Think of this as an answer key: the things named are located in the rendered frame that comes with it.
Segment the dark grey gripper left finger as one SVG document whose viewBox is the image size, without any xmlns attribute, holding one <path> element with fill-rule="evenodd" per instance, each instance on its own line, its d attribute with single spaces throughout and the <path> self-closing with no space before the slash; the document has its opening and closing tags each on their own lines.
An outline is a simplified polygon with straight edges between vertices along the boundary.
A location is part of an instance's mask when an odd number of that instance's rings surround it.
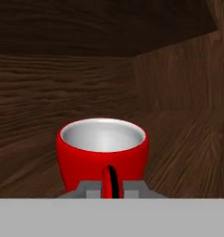
<svg viewBox="0 0 224 237">
<path fill-rule="evenodd" d="M 102 184 L 100 181 L 81 181 L 75 191 L 61 195 L 61 198 L 100 199 Z"/>
</svg>

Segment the red cup with white inside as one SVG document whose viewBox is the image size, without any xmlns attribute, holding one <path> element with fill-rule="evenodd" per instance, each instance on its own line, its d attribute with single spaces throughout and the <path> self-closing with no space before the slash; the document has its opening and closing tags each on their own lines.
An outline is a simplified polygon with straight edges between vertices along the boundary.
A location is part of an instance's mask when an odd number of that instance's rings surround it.
<svg viewBox="0 0 224 237">
<path fill-rule="evenodd" d="M 56 156 L 69 193 L 83 181 L 100 181 L 103 197 L 121 197 L 125 181 L 143 177 L 148 151 L 147 132 L 115 118 L 77 120 L 56 136 Z"/>
</svg>

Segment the dark wooden cabinet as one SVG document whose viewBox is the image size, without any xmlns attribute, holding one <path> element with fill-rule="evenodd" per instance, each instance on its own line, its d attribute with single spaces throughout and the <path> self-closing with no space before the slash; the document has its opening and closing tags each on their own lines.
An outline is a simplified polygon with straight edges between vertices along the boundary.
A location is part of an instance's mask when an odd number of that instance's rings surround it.
<svg viewBox="0 0 224 237">
<path fill-rule="evenodd" d="M 224 198 L 224 0 L 0 0 L 0 197 L 56 197 L 56 134 L 144 128 L 148 186 Z"/>
</svg>

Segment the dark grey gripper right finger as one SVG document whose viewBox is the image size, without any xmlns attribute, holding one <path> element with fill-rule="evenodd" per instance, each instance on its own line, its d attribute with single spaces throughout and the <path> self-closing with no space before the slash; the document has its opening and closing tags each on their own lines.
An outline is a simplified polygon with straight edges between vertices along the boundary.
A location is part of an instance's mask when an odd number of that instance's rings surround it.
<svg viewBox="0 0 224 237">
<path fill-rule="evenodd" d="M 156 193 L 148 188 L 144 181 L 124 181 L 123 197 L 133 199 L 164 198 L 164 195 Z"/>
</svg>

